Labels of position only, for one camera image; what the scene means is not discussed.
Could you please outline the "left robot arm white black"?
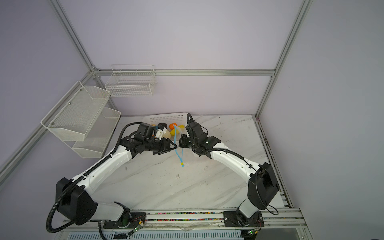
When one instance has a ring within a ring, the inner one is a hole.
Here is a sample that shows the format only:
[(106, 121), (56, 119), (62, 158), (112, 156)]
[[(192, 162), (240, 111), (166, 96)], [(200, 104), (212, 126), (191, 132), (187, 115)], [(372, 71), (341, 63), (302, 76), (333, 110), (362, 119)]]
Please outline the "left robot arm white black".
[(177, 145), (164, 136), (166, 129), (136, 122), (136, 131), (125, 135), (121, 131), (114, 148), (89, 169), (79, 175), (63, 178), (56, 185), (56, 201), (49, 216), (58, 212), (72, 224), (108, 220), (126, 224), (129, 208), (118, 202), (103, 203), (92, 198), (101, 184), (118, 168), (143, 152), (162, 155), (177, 149)]

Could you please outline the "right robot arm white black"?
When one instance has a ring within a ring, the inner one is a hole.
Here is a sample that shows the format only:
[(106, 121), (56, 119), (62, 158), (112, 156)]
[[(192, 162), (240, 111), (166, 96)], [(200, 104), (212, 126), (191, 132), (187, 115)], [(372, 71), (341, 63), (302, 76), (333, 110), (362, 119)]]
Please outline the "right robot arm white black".
[(242, 225), (246, 225), (256, 212), (268, 209), (280, 192), (276, 174), (269, 163), (252, 162), (230, 150), (220, 139), (209, 136), (207, 129), (189, 113), (186, 131), (186, 135), (181, 135), (180, 148), (191, 149), (199, 157), (205, 156), (225, 165), (248, 184), (247, 196), (236, 210)]

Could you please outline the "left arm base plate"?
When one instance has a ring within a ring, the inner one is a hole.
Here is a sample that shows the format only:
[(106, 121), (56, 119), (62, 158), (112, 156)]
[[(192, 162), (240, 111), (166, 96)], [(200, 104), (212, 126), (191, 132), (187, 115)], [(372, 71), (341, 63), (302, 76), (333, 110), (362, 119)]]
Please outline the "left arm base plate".
[(134, 229), (140, 223), (144, 223), (147, 214), (145, 212), (126, 212), (117, 221), (106, 221), (104, 229)]

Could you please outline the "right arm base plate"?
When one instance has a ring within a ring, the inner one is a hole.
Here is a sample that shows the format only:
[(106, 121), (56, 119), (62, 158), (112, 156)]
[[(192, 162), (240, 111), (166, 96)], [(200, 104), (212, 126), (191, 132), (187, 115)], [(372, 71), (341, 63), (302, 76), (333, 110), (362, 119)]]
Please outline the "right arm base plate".
[(260, 211), (255, 212), (250, 218), (247, 218), (240, 211), (224, 211), (225, 227), (264, 227), (264, 218)]

